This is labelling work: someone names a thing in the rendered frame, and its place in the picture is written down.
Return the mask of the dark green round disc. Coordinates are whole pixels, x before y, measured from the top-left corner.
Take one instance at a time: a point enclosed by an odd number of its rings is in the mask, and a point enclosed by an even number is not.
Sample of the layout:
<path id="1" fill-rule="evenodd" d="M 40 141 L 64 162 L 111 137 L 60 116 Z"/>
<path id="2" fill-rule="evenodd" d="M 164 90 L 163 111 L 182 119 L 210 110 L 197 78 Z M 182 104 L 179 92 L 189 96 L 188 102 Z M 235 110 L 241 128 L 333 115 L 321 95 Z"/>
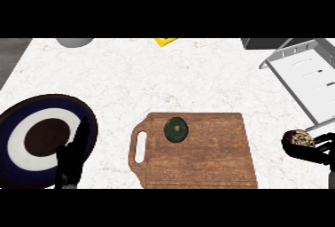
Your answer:
<path id="1" fill-rule="evenodd" d="M 172 143 L 181 143 L 189 135 L 189 125 L 181 117 L 167 120 L 164 133 Z"/>

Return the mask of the yellow object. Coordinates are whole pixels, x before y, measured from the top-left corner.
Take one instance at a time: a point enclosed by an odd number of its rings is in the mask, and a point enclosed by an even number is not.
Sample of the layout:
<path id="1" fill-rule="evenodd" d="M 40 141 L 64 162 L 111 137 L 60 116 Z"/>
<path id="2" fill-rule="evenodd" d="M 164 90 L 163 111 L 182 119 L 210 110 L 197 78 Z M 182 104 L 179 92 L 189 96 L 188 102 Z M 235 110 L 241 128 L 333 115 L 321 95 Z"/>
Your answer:
<path id="1" fill-rule="evenodd" d="M 158 46 L 164 47 L 169 43 L 176 41 L 176 38 L 157 38 L 156 41 L 157 41 Z"/>

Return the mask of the dark grey flat appliance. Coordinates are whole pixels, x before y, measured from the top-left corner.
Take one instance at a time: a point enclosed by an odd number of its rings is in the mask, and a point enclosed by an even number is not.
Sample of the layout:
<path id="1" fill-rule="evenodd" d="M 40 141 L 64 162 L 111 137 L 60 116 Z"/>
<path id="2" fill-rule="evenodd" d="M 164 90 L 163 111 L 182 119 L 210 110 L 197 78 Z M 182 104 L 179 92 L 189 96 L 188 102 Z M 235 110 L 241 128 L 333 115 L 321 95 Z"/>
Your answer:
<path id="1" fill-rule="evenodd" d="M 6 84 L 30 42 L 30 38 L 0 38 L 0 89 Z"/>

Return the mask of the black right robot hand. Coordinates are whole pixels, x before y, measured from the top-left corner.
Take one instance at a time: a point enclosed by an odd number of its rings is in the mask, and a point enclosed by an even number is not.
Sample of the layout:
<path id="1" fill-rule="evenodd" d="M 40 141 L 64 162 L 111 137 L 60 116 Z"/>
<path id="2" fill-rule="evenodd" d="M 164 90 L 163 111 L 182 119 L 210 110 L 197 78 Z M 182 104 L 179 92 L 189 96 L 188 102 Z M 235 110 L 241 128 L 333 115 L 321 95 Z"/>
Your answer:
<path id="1" fill-rule="evenodd" d="M 322 134 L 315 138 L 316 147 L 293 145 L 282 139 L 287 154 L 300 159 L 330 165 L 335 171 L 335 133 Z"/>

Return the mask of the white tiered basket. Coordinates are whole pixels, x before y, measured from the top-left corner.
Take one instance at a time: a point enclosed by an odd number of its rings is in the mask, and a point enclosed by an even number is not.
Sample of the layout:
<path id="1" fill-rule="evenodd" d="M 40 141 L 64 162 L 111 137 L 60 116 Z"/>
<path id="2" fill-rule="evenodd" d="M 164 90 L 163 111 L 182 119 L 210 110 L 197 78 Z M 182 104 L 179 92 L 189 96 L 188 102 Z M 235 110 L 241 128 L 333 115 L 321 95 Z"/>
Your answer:
<path id="1" fill-rule="evenodd" d="M 290 38 L 260 64 L 269 68 L 302 106 L 313 126 L 335 122 L 335 38 L 290 45 Z"/>

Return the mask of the grey round object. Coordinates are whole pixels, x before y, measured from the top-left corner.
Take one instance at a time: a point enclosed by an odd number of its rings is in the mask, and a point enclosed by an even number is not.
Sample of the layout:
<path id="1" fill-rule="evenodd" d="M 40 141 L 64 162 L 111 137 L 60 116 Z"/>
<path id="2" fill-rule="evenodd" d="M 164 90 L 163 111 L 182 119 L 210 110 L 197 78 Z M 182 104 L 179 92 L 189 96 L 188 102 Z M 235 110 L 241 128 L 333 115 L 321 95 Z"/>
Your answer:
<path id="1" fill-rule="evenodd" d="M 67 48 L 79 48 L 86 46 L 94 39 L 92 38 L 58 38 L 58 43 Z"/>

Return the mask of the brown speckled cupcake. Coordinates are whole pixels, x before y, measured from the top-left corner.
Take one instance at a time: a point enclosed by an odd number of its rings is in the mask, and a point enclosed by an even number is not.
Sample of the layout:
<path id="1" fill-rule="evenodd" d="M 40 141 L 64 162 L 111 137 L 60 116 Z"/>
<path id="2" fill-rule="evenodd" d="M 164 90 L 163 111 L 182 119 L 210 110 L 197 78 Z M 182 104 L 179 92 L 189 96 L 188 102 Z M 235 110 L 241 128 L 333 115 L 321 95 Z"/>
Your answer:
<path id="1" fill-rule="evenodd" d="M 287 131 L 284 134 L 284 140 L 293 145 L 316 147 L 315 138 L 302 129 Z"/>

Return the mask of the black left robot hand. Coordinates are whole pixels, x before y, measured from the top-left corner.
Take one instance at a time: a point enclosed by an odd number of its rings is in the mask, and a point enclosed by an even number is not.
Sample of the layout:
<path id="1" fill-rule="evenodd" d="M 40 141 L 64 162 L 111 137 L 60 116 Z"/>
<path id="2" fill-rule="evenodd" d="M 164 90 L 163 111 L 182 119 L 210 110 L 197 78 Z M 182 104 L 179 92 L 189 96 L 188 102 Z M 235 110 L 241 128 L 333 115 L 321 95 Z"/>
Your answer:
<path id="1" fill-rule="evenodd" d="M 83 118 L 77 130 L 74 141 L 68 145 L 57 148 L 57 177 L 55 188 L 63 189 L 64 185 L 79 184 L 85 166 L 85 152 L 88 149 L 88 139 L 91 134 L 91 125 L 88 117 Z"/>

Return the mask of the brown wooden cutting board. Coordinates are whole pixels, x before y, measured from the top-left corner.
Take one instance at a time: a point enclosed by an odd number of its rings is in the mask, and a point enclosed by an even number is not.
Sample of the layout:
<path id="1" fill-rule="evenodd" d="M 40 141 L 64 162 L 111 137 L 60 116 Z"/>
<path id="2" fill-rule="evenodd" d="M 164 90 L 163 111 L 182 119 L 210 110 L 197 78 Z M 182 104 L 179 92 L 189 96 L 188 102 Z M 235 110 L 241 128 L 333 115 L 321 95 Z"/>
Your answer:
<path id="1" fill-rule="evenodd" d="M 167 140 L 167 121 L 189 126 L 185 140 Z M 129 165 L 144 188 L 259 187 L 241 113 L 151 113 L 132 134 Z"/>

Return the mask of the blue white brown plate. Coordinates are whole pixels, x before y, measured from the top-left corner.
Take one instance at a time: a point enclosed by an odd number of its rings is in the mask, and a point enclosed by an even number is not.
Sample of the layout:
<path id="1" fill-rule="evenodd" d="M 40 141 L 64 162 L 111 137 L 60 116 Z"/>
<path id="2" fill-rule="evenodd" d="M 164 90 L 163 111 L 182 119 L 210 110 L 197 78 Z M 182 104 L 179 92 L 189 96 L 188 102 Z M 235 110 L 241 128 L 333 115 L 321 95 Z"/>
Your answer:
<path id="1" fill-rule="evenodd" d="M 99 124 L 89 105 L 79 98 L 46 94 L 5 110 L 0 114 L 0 188 L 42 189 L 55 184 L 57 147 L 76 140 L 85 117 L 88 159 L 98 141 Z"/>

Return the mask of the dark grey box appliance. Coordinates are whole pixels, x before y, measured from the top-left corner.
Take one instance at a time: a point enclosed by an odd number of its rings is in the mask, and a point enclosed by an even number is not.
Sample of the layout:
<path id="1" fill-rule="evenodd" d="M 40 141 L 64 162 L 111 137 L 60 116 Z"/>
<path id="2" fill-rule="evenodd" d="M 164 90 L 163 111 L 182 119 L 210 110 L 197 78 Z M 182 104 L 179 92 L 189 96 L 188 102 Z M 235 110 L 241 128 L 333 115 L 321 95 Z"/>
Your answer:
<path id="1" fill-rule="evenodd" d="M 290 38 L 243 38 L 241 42 L 247 50 L 277 50 Z"/>

